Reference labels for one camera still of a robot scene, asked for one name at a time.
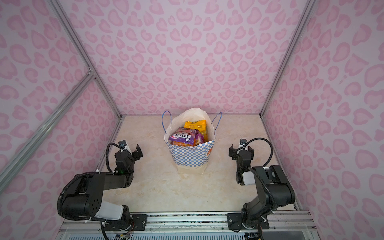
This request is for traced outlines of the blue checkered paper bag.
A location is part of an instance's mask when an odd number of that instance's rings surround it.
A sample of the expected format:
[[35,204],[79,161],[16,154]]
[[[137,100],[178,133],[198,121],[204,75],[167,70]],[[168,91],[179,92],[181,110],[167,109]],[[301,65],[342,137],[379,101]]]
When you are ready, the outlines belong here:
[[220,112],[211,120],[204,110],[193,108],[175,118],[170,115],[168,126],[162,123],[164,141],[179,174],[202,175],[205,172],[222,116]]

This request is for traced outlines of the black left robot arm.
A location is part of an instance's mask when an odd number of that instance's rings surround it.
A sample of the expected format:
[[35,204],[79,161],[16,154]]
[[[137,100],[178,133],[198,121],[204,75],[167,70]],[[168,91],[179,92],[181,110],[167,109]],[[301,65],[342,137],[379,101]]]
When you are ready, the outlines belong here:
[[70,221],[95,221],[106,231],[130,231],[134,228],[129,207],[103,200],[106,190],[128,188],[134,179],[135,162],[142,158],[139,145],[131,152],[125,141],[109,143],[119,148],[115,153],[116,168],[107,172],[86,172],[75,175],[61,191],[57,201],[59,216]]

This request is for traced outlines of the small orange snack packet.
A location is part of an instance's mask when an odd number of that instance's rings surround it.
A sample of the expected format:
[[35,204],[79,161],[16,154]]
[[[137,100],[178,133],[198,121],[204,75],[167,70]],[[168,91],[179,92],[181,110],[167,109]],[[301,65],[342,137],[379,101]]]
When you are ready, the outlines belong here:
[[180,146],[180,147],[194,147],[194,146],[195,146],[194,143],[192,143],[192,144],[188,144],[188,143],[175,142],[175,141],[172,142],[172,145],[174,145],[174,146]]

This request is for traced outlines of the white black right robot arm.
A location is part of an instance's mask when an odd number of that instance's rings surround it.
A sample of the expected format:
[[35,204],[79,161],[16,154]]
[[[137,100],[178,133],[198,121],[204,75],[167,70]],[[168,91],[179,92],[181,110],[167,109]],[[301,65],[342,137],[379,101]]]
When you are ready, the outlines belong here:
[[227,214],[228,228],[234,232],[269,229],[267,216],[296,201],[294,189],[281,166],[252,167],[254,152],[252,148],[229,148],[229,157],[237,164],[237,183],[245,186],[246,182],[254,181],[257,191],[257,196],[245,203],[239,213]]

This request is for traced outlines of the purple grape candy bag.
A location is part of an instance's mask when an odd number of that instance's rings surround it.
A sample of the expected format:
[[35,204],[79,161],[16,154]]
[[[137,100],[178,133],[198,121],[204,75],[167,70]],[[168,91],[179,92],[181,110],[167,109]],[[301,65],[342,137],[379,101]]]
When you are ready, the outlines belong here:
[[201,145],[204,142],[204,135],[202,133],[197,133],[195,138],[195,146]]

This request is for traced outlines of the yellow orange candy bag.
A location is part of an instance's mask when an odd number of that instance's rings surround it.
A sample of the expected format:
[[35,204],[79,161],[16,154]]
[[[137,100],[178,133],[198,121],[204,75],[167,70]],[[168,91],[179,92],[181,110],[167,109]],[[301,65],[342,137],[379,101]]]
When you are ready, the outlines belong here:
[[187,121],[187,122],[185,122],[184,127],[187,129],[198,130],[199,133],[203,135],[204,143],[207,141],[208,134],[207,134],[207,122],[206,122],[206,120],[200,120],[200,121],[196,121],[196,122]]

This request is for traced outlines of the purple Fox's candy bag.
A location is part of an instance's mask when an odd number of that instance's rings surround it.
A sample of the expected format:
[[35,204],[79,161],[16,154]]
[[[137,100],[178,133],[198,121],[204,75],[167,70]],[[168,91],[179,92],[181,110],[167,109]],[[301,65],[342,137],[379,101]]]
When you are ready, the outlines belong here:
[[196,130],[193,129],[187,129],[187,128],[178,128],[172,135],[169,136],[169,141],[172,143],[175,142],[182,142],[182,143],[188,143],[188,144],[195,144],[195,138],[196,138]]

